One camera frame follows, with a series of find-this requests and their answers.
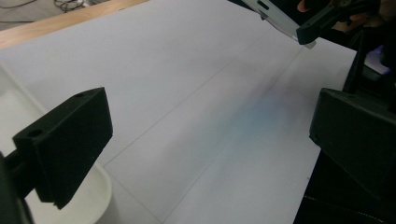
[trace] hand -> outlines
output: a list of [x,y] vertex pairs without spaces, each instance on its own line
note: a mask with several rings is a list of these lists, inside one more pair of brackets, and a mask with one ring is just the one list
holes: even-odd
[[[302,0],[298,4],[297,9],[301,12],[306,12],[310,8],[306,8],[305,0]],[[381,0],[378,14],[361,13],[352,15],[349,18],[352,23],[348,25],[346,22],[337,22],[333,29],[348,32],[362,25],[365,27],[378,27],[385,22],[393,21],[396,18],[396,0]]]

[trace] white table surface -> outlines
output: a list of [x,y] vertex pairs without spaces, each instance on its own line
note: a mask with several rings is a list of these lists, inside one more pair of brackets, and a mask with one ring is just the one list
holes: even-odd
[[318,93],[341,89],[354,54],[301,47],[226,0],[150,0],[0,61],[47,109],[106,88],[114,192],[98,223],[287,224],[319,153]]

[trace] wooden surface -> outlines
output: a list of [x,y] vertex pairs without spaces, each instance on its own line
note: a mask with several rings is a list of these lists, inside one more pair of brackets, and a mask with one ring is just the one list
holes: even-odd
[[68,26],[132,7],[148,0],[111,0],[0,32],[0,49],[11,47]]

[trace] black device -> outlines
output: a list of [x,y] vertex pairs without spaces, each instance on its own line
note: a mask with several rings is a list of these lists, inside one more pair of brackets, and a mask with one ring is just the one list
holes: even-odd
[[112,137],[105,88],[76,94],[13,137],[0,153],[0,222],[34,223],[24,198],[65,207]]

